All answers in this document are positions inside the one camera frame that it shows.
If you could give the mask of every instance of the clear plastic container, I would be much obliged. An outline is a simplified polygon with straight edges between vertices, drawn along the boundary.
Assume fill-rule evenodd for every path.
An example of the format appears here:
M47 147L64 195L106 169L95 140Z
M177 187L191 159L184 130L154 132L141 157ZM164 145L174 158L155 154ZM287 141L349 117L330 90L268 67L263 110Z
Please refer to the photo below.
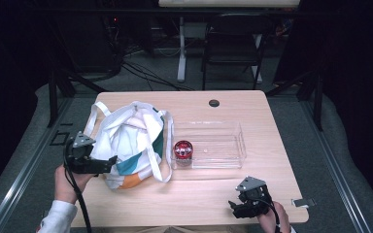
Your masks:
M237 121L176 122L172 146L188 141L192 156L180 159L172 151L173 169L241 168L247 157L241 125Z

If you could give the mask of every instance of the black chair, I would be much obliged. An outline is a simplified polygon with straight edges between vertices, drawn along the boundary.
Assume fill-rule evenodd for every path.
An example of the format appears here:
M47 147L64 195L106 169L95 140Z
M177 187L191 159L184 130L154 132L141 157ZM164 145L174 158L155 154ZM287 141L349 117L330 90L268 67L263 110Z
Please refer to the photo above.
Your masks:
M212 17L205 31L201 71L202 89L207 82L207 64L221 66L256 66L254 86L259 76L266 38L275 30L273 20L261 14L221 14ZM259 35L257 45L255 37Z

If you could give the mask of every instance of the red object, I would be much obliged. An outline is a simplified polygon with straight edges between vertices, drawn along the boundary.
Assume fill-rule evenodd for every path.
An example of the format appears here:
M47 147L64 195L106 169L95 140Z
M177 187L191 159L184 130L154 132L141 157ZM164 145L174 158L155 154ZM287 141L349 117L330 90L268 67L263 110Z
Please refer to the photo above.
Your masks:
M175 144L174 153L178 159L192 159L192 144L189 141L182 140Z

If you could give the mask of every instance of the white tote bag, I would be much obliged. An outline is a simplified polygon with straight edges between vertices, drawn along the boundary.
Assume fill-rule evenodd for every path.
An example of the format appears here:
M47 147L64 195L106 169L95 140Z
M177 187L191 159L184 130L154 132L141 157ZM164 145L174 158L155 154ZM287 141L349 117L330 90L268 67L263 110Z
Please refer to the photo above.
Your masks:
M171 135L173 119L167 111L157 111L151 104L132 102L110 112L102 102L91 107L85 134L90 136L100 109L105 118L100 123L95 144L90 156L108 160L117 155L117 164L106 175L109 188L129 188L153 175L160 182L167 183L172 176ZM165 160L169 175L162 178L159 163L164 148L164 123L168 125Z

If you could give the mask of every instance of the light wood tabletop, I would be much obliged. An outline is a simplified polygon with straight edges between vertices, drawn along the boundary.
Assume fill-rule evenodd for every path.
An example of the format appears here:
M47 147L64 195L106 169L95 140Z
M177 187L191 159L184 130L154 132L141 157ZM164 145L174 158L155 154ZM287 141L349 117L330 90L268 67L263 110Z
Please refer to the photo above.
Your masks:
M159 0L160 7L296 8L299 0Z
M213 99L220 105L211 107L209 101ZM290 222L308 220L306 209L291 204L292 199L302 196L263 92L105 92L100 93L96 101L102 101L110 111L133 101L150 103L158 110L171 113L175 130L181 122L238 121L247 157L242 168L175 169L169 183L160 183L150 177L130 189L111 190L103 176L93 178L84 192L93 227L254 224L256 218L235 218L228 204L228 200L240 204L235 187L246 176L266 182L272 199L283 204ZM90 137L95 138L102 118L98 115ZM168 166L162 161L160 167L165 176ZM81 210L78 210L72 227L85 227Z

